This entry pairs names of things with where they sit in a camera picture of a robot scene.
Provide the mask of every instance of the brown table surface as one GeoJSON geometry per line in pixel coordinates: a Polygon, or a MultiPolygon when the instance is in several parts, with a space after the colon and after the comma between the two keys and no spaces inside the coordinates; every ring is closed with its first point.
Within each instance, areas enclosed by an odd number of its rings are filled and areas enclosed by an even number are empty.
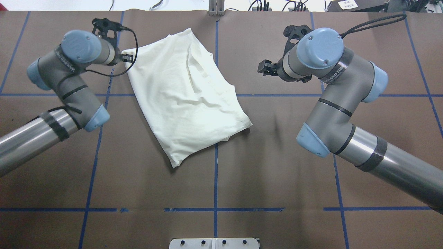
{"type": "MultiPolygon", "coordinates": [[[[93,18],[132,28],[140,46],[191,28],[253,126],[189,156],[176,170],[152,134],[127,75],[86,73],[111,119],[0,179],[0,248],[168,248],[173,238],[259,237],[264,249],[441,248],[443,216],[295,137],[322,89],[256,72],[283,54],[289,25],[339,33],[378,13],[0,12],[0,136],[61,103],[26,68],[93,18]]],[[[443,168],[443,15],[350,34],[345,45],[389,75],[384,95],[352,122],[443,168]]],[[[121,33],[119,48],[134,47],[121,33]]],[[[95,66],[102,72],[111,68],[95,66]]],[[[123,70],[117,65],[115,72],[123,70]]]]}

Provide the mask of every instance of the metal arm tube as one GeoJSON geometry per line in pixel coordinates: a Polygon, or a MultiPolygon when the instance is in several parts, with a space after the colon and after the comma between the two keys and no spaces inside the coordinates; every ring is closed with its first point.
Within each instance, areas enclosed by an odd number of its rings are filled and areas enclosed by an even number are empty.
{"type": "Polygon", "coordinates": [[[443,214],[443,171],[356,128],[338,156],[394,185],[443,214]]]}
{"type": "MultiPolygon", "coordinates": [[[[74,120],[63,109],[49,113],[66,132],[78,131],[74,120]]],[[[59,136],[41,117],[0,138],[0,177],[60,141],[59,136]]]]}
{"type": "Polygon", "coordinates": [[[297,142],[320,157],[333,152],[443,214],[442,170],[349,122],[361,101],[371,102],[384,91],[388,78],[372,62],[343,50],[337,35],[315,30],[277,63],[283,80],[293,82],[313,74],[328,83],[297,142]],[[343,51],[339,59],[334,51],[343,51]]]}

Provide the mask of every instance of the metal bracket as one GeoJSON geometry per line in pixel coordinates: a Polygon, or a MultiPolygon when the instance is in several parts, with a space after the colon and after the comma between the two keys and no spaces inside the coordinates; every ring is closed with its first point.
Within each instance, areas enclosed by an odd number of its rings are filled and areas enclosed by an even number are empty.
{"type": "Polygon", "coordinates": [[[210,16],[224,16],[225,15],[225,0],[209,0],[210,16]]]}
{"type": "Polygon", "coordinates": [[[260,249],[256,238],[198,238],[173,239],[169,249],[260,249]]]}

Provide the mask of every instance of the white label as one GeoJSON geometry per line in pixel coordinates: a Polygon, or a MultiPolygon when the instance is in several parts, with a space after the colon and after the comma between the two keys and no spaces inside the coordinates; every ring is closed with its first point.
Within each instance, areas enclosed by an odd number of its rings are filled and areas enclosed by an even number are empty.
{"type": "Polygon", "coordinates": [[[341,2],[338,2],[338,4],[340,5],[340,8],[342,8],[342,9],[358,8],[358,5],[354,0],[341,1],[341,2]]]}

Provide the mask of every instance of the black tape band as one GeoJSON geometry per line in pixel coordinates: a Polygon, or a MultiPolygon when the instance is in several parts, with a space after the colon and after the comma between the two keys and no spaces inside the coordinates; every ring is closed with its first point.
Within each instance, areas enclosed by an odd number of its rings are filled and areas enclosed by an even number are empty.
{"type": "Polygon", "coordinates": [[[343,146],[342,146],[337,152],[335,152],[334,154],[338,155],[338,154],[340,154],[342,151],[345,150],[345,148],[348,146],[349,142],[351,141],[352,137],[354,136],[354,133],[355,133],[355,125],[352,124],[351,133],[349,134],[348,139],[346,139],[346,142],[343,144],[343,146]]]}
{"type": "Polygon", "coordinates": [[[65,53],[63,53],[62,46],[58,46],[55,50],[55,55],[57,58],[71,71],[73,74],[80,74],[80,67],[75,65],[74,62],[72,62],[71,59],[65,56],[65,53]]]}
{"type": "Polygon", "coordinates": [[[361,169],[364,172],[369,172],[375,169],[375,167],[377,167],[385,157],[387,149],[388,149],[388,142],[386,142],[386,140],[384,140],[381,137],[377,137],[377,145],[372,155],[362,165],[360,166],[355,165],[355,167],[361,169]]]}
{"type": "Polygon", "coordinates": [[[51,114],[49,114],[49,112],[44,112],[40,114],[40,118],[42,118],[49,125],[49,127],[52,128],[55,134],[57,134],[58,139],[60,139],[60,141],[64,141],[69,138],[69,134],[66,131],[66,129],[62,127],[57,122],[57,120],[55,120],[55,118],[51,114]]]}
{"type": "Polygon", "coordinates": [[[339,105],[337,105],[335,103],[332,103],[331,101],[328,101],[328,100],[323,99],[323,98],[319,98],[319,102],[321,102],[323,104],[326,104],[326,105],[329,105],[329,106],[332,106],[332,107],[336,108],[337,110],[339,110],[340,112],[342,112],[342,113],[344,113],[344,114],[346,114],[346,115],[348,115],[350,117],[352,116],[352,112],[346,110],[345,108],[343,108],[343,107],[341,107],[341,106],[339,106],[339,105]]]}
{"type": "Polygon", "coordinates": [[[74,90],[68,92],[67,94],[63,95],[62,100],[65,100],[67,97],[71,96],[72,94],[74,94],[74,93],[76,93],[76,92],[78,92],[78,91],[80,91],[80,90],[82,90],[83,88],[86,88],[86,87],[88,87],[88,86],[87,85],[82,85],[82,86],[77,87],[76,89],[74,89],[74,90]]]}
{"type": "Polygon", "coordinates": [[[342,56],[338,60],[334,68],[327,73],[323,78],[320,79],[323,83],[331,84],[349,67],[349,64],[354,57],[354,52],[350,49],[345,48],[342,56]]]}

